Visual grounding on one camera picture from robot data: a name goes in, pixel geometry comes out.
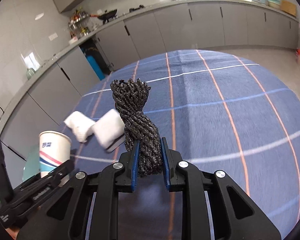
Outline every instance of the black gripper frame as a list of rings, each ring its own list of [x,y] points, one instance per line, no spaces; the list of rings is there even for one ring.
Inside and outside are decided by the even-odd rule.
[[[45,177],[38,173],[12,189],[0,141],[0,223],[3,227],[24,226],[28,217],[58,191],[61,179],[73,169],[73,161],[67,160]]]
[[[205,191],[215,240],[281,240],[274,224],[224,171],[200,171],[169,149],[164,137],[161,144],[166,187],[182,191],[182,240],[211,240]]]
[[[161,146],[166,187],[183,194],[182,240],[211,240],[205,191],[216,240],[281,239],[272,222],[225,172],[200,171],[169,149],[165,138]],[[139,141],[135,141],[133,150],[121,154],[118,163],[91,175],[77,173],[41,205],[17,240],[32,240],[34,234],[36,240],[84,240],[91,208],[89,240],[118,240],[118,193],[134,191],[138,155]]]

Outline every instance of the kitchen counter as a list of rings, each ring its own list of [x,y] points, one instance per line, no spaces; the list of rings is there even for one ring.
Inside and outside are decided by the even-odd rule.
[[[173,6],[173,5],[179,5],[179,4],[191,4],[191,3],[198,3],[198,2],[231,2],[231,3],[239,3],[239,4],[246,4],[246,5],[253,5],[256,7],[261,7],[261,8],[265,8],[267,10],[271,10],[271,11],[275,11],[278,12],[280,14],[283,14],[295,21],[298,21],[296,18],[294,18],[293,16],[286,14],[280,10],[271,8],[269,6],[263,5],[261,3],[256,3],[256,2],[248,2],[248,1],[243,1],[243,0],[179,0],[179,1],[168,1],[168,2],[163,2],[163,3],[158,3],[158,4],[154,4],[151,6],[148,6],[146,8],[142,8],[139,9],[137,11],[134,11],[132,13],[128,13],[124,16],[120,16],[118,19],[109,22],[105,25],[102,25],[101,27],[97,28],[96,30],[92,31],[91,33],[89,33],[87,36],[79,39],[78,41],[74,42],[73,44],[71,44],[70,46],[64,48],[62,51],[56,53],[56,55],[51,58],[48,62],[45,63],[45,65],[43,67],[41,67],[39,70],[37,70],[37,72],[35,73],[34,76],[31,77],[30,80],[28,80],[20,89],[19,91],[15,94],[15,96],[13,97],[13,99],[10,101],[10,103],[8,104],[7,108],[5,109],[1,119],[0,119],[0,134],[3,130],[3,128],[5,127],[8,119],[10,118],[11,114],[13,113],[14,109],[16,108],[16,106],[18,105],[18,103],[20,102],[20,100],[24,97],[24,95],[29,91],[29,89],[31,89],[31,87],[37,82],[37,80],[52,66],[54,65],[57,61],[59,61],[62,57],[64,57],[66,54],[68,54],[71,50],[73,50],[74,48],[76,48],[77,46],[81,45],[82,43],[84,43],[85,41],[87,41],[88,39],[92,38],[95,34],[97,34],[98,32],[118,23],[121,22],[123,20],[126,20],[128,18],[146,13],[146,12],[150,12],[153,10],[157,10],[157,9],[161,9],[161,8],[165,8],[165,7],[169,7],[169,6]]]

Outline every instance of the metal screw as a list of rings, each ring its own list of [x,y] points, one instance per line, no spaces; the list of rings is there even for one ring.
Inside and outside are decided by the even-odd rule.
[[[185,161],[181,161],[181,162],[179,162],[179,166],[180,166],[181,168],[186,168],[186,167],[189,166],[189,164],[188,164],[187,162],[185,162]]]
[[[75,175],[75,177],[76,177],[77,179],[83,179],[85,176],[86,176],[86,174],[85,174],[84,172],[82,172],[82,171],[79,171],[79,172]]]
[[[122,163],[115,163],[115,164],[113,164],[113,167],[118,170],[118,169],[121,169],[123,167],[123,164]]]
[[[219,178],[223,178],[226,175],[226,173],[224,171],[217,171],[216,172],[216,176]]]

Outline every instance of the tiled floor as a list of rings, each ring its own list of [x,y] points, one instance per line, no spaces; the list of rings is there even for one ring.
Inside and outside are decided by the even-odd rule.
[[[295,52],[276,48],[235,48],[217,51],[250,59],[275,74],[300,100],[300,66],[296,63]]]

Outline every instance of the window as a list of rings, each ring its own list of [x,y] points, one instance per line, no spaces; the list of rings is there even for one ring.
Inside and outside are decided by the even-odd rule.
[[[33,68],[34,71],[37,71],[39,69],[40,64],[35,59],[33,52],[31,52],[26,57],[23,57],[23,55],[21,55],[21,57],[23,58],[23,61],[25,62],[27,68]]]

